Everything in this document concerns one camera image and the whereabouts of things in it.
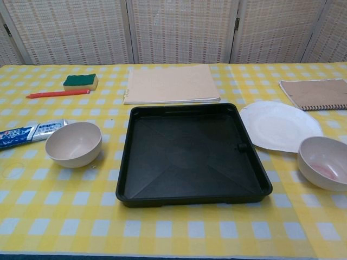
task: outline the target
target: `spiral binding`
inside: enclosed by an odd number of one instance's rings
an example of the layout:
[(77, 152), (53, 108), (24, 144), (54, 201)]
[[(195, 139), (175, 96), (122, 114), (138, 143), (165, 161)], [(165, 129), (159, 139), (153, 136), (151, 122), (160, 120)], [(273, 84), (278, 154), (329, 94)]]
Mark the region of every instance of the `spiral binding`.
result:
[(347, 105), (302, 106), (303, 111), (347, 109)]
[(127, 89), (124, 93), (124, 97), (127, 98), (129, 96), (129, 89)]

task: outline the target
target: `woven screen panel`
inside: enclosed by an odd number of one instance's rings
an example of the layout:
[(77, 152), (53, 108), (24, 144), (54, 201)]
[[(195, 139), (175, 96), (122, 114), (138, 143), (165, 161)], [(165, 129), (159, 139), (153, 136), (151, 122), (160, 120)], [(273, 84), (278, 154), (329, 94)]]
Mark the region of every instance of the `woven screen panel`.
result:
[(139, 63), (229, 62), (238, 0), (132, 0)]
[(305, 62), (347, 61), (347, 1), (333, 0)]
[(235, 63), (300, 62), (322, 0), (248, 0)]
[(33, 64), (129, 63), (120, 0), (4, 3)]
[(4, 26), (0, 24), (0, 67), (10, 64), (19, 65), (22, 62)]

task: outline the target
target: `white bowl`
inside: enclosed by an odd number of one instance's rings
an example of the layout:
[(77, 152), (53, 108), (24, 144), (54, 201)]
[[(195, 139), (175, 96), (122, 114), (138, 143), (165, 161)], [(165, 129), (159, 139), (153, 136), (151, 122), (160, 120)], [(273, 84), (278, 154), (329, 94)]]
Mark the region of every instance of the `white bowl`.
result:
[(327, 137), (305, 139), (298, 166), (307, 180), (326, 190), (347, 191), (347, 145)]
[(100, 128), (93, 123), (71, 123), (47, 139), (46, 153), (63, 167), (85, 166), (100, 153), (101, 136)]

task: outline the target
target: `blue tube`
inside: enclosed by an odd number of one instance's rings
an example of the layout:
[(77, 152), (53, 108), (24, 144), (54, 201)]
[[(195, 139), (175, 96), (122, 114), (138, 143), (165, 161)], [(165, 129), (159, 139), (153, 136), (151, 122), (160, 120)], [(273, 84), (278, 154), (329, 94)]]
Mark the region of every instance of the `blue tube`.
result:
[(67, 121), (60, 119), (0, 132), (0, 149), (47, 139), (65, 125), (67, 125)]

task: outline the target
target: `plate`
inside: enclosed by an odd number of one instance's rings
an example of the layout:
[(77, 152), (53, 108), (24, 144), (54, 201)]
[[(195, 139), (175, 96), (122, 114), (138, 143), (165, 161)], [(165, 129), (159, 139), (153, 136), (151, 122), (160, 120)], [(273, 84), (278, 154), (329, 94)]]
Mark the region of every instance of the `plate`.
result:
[(316, 119), (283, 103), (259, 101), (240, 115), (252, 143), (265, 149), (297, 153), (306, 138), (323, 136)]

